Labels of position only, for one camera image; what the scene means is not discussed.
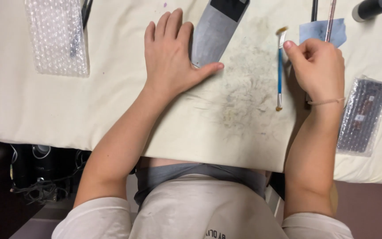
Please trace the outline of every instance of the bubble wrap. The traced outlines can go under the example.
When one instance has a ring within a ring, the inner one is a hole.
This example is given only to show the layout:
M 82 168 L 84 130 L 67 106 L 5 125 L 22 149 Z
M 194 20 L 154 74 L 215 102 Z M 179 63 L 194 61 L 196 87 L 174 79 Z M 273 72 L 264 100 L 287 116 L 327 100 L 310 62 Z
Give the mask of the bubble wrap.
M 343 114 L 337 153 L 370 157 L 382 118 L 382 82 L 356 78 Z
M 38 73 L 87 77 L 80 0 L 25 0 Z

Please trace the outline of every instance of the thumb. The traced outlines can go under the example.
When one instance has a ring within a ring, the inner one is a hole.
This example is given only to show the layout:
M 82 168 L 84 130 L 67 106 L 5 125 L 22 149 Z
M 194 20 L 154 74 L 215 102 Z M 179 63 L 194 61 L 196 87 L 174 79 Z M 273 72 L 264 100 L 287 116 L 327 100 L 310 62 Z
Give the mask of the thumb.
M 294 42 L 284 42 L 284 50 L 294 66 L 298 66 L 300 64 L 303 64 L 303 62 L 306 62 L 306 58 Z
M 202 81 L 206 78 L 208 78 L 210 75 L 213 75 L 214 73 L 216 73 L 217 71 L 223 69 L 225 66 L 223 63 L 220 63 L 220 62 L 212 62 L 212 63 L 209 63 L 205 66 L 203 66 L 202 68 L 200 69 L 197 69 L 197 77 L 199 79 L 199 81 Z

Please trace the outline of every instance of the blue paper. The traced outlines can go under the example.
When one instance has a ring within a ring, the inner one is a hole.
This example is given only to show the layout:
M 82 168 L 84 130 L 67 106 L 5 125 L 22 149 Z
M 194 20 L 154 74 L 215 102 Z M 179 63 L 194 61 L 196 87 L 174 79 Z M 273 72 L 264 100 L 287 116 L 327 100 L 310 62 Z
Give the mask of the blue paper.
M 326 37 L 326 27 L 328 26 L 328 21 L 316 21 L 311 23 L 305 23 L 300 25 L 300 44 L 309 38 L 317 38 L 319 40 L 325 41 Z M 334 19 L 332 23 L 332 31 L 330 42 L 334 44 L 335 47 L 341 46 L 346 42 L 346 25 L 344 24 L 344 18 Z

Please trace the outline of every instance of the brush bristles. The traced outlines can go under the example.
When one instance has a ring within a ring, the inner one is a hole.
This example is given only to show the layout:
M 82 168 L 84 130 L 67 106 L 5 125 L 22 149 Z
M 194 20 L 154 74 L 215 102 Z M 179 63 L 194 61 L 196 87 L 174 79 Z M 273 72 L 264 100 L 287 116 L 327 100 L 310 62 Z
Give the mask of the brush bristles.
M 286 30 L 288 30 L 288 27 L 285 26 L 285 27 L 279 29 L 278 31 L 276 31 L 276 34 L 280 35 L 281 33 L 285 32 Z

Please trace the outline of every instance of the person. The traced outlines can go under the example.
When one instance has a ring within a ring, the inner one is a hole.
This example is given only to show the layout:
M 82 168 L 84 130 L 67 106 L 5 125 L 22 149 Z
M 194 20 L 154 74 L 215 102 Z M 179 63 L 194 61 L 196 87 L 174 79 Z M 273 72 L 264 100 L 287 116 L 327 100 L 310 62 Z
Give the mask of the person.
M 167 159 L 139 161 L 166 106 L 224 68 L 219 62 L 202 68 L 190 63 L 193 25 L 182 24 L 182 15 L 180 9 L 167 12 L 146 28 L 146 83 L 95 147 L 74 208 L 52 238 L 352 238 L 349 228 L 334 219 L 330 201 L 344 108 L 344 59 L 330 43 L 284 44 L 298 83 L 319 104 L 289 150 L 282 227 L 264 200 L 266 179 L 259 172 Z M 140 210 L 132 225 L 126 178 L 135 166 Z

